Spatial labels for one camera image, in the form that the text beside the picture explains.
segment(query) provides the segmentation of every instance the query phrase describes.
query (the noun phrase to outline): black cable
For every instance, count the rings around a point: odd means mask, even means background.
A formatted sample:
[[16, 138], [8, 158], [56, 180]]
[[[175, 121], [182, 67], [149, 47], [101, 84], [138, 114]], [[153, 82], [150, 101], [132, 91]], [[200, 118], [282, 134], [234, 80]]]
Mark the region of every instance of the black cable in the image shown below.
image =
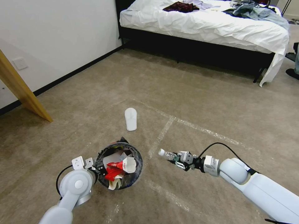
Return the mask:
[[287, 223], [287, 222], [279, 222], [279, 221], [274, 221], [274, 220], [271, 220], [271, 219], [265, 219], [265, 221], [275, 223], [275, 224], [290, 224], [290, 223]]
[[243, 163], [245, 163], [229, 146], [227, 146], [226, 144], [224, 143], [221, 143], [221, 142], [214, 142], [213, 144], [210, 144], [207, 148], [205, 148], [203, 150], [203, 152], [198, 156], [198, 158], [201, 158], [201, 156], [213, 145], [216, 145], [216, 144], [220, 144], [220, 145], [224, 145], [226, 148], [228, 148], [239, 160], [241, 160]]
[[288, 1], [287, 1], [286, 5], [284, 6], [284, 8], [283, 8], [283, 10], [282, 10], [282, 12], [281, 12], [282, 15], [284, 15], [285, 12], [287, 11], [287, 9], [288, 9], [288, 7], [289, 7], [291, 1], [292, 1], [292, 0], [288, 0]]
[[57, 192], [58, 192], [58, 194], [61, 196], [61, 194], [60, 194], [60, 191], [59, 191], [59, 189], [58, 189], [58, 180], [59, 180], [59, 177], [61, 176], [61, 174], [66, 170], [66, 169], [68, 169], [68, 168], [70, 168], [70, 167], [72, 167], [73, 165], [69, 165], [69, 166], [67, 166], [66, 168], [64, 168], [59, 174], [58, 174], [58, 176], [57, 176], [57, 179], [56, 179], [56, 190], [57, 190]]

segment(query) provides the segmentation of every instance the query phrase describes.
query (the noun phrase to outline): bed leg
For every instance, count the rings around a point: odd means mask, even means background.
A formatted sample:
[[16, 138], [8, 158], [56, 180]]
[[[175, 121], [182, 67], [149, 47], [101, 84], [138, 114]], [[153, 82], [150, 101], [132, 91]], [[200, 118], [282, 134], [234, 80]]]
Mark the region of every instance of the bed leg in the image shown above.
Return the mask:
[[259, 69], [259, 72], [257, 73], [257, 75], [255, 76], [254, 80], [253, 80], [253, 83], [256, 83], [257, 80], [259, 79], [259, 77], [262, 75], [263, 71], [264, 71], [265, 68], [260, 68]]
[[122, 45], [122, 49], [125, 48], [125, 42], [124, 42], [124, 39], [121, 37], [121, 45]]

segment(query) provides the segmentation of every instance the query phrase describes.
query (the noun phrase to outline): jeans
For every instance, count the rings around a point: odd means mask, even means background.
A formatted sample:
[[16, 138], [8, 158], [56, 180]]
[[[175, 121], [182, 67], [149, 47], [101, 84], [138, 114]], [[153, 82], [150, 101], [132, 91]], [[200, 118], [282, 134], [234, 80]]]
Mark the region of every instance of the jeans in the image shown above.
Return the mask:
[[296, 60], [295, 60], [295, 73], [299, 75], [299, 46], [298, 46], [298, 52], [296, 55]]

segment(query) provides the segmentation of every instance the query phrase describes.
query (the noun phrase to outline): wooden board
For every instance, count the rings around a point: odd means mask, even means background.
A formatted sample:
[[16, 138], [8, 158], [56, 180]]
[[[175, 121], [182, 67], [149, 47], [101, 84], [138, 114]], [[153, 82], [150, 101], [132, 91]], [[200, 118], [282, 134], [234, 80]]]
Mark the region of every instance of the wooden board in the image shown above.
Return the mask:
[[26, 85], [19, 73], [11, 65], [9, 60], [0, 50], [0, 79], [19, 99], [19, 101], [33, 113], [41, 116], [45, 120], [52, 122], [53, 119], [38, 101], [33, 92]]

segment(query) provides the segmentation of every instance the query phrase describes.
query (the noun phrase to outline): electrical wire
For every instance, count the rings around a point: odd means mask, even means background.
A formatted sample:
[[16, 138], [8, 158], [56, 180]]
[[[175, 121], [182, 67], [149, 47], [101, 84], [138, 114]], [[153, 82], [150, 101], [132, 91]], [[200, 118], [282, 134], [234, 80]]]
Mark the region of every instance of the electrical wire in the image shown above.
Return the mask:
[[60, 191], [59, 191], [59, 188], [58, 188], [58, 180], [59, 180], [59, 177], [61, 176], [61, 174], [65, 171], [65, 170], [67, 170], [68, 168], [70, 168], [70, 167], [72, 167], [73, 165], [69, 165], [69, 166], [67, 166], [66, 168], [64, 168], [59, 174], [58, 174], [58, 176], [57, 176], [57, 178], [56, 178], [56, 190], [57, 190], [57, 192], [58, 192], [58, 194], [61, 196], [61, 194], [60, 194]]
[[207, 148], [205, 148], [202, 153], [198, 156], [198, 158], [201, 158], [201, 156], [213, 145], [216, 144], [220, 144], [220, 145], [224, 145], [226, 148], [228, 148], [239, 160], [241, 160], [246, 166], [248, 166], [228, 145], [221, 143], [221, 142], [214, 142], [213, 144], [210, 144]]

